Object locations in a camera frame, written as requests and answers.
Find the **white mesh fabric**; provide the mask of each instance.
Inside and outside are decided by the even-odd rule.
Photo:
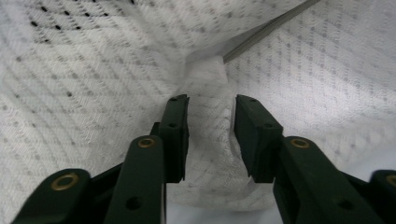
[[[316,141],[339,168],[391,145],[394,1],[321,1],[226,70],[219,57],[184,70],[191,52],[301,2],[0,1],[0,220],[47,175],[97,175],[121,162],[179,93],[191,97],[186,181],[168,188],[180,203],[273,203],[271,186],[252,183],[240,159],[237,93],[261,100],[285,135]]]
[[[178,91],[196,94],[189,110],[196,126],[188,180],[169,198],[251,208],[244,203],[251,190],[240,158],[228,151],[235,145],[228,140],[233,92],[224,81],[182,81],[184,60],[302,2],[0,1],[0,220],[8,223],[41,180],[58,170],[97,175],[122,162],[130,142],[149,133]],[[199,126],[198,117],[207,125]],[[214,151],[208,161],[195,153],[209,146],[222,154]],[[224,201],[229,194],[237,196],[232,205]]]
[[[387,0],[321,1],[228,63],[230,84],[341,169],[394,147],[395,8]]]

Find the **white cloth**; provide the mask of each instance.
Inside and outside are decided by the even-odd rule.
[[[395,141],[394,1],[321,1],[224,66],[190,53],[299,5],[268,1],[0,1],[0,222],[47,175],[97,175],[187,93],[186,181],[168,199],[233,210],[274,203],[247,177],[233,98],[256,97],[339,167]]]

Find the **black plastic part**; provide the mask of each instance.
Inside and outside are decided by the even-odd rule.
[[[139,142],[151,139],[141,147]],[[163,141],[158,136],[136,138],[122,165],[105,218],[110,223],[164,223]]]
[[[370,201],[387,222],[396,223],[396,171],[375,171],[370,179]]]
[[[234,131],[248,175],[256,183],[272,183],[283,127],[256,99],[237,95]]]
[[[155,123],[151,134],[163,140],[166,183],[179,183],[185,177],[186,157],[189,148],[187,126],[187,95],[171,98],[163,112],[161,123]]]
[[[66,169],[47,177],[26,200],[13,223],[80,223],[76,218],[87,204],[84,192],[89,183],[90,174],[80,169]]]
[[[275,196],[280,213],[289,214],[284,223],[384,223],[312,141],[284,138],[280,162],[286,174],[276,177]],[[299,203],[285,206],[296,197],[283,189]]]

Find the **white fabric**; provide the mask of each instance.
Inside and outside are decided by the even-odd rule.
[[[233,98],[256,97],[340,168],[395,141],[395,2],[321,1],[226,64],[186,57],[303,1],[0,1],[0,222],[47,175],[97,175],[187,93],[186,181],[168,199],[273,204],[240,158]]]

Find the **screw hole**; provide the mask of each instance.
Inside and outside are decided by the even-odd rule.
[[[340,202],[337,203],[338,206],[346,209],[346,210],[352,210],[353,209],[353,203],[351,203],[350,201],[343,199]]]
[[[129,210],[134,211],[134,210],[139,209],[142,206],[142,204],[143,204],[142,198],[133,197],[133,198],[128,199],[128,201],[126,201],[125,206]]]

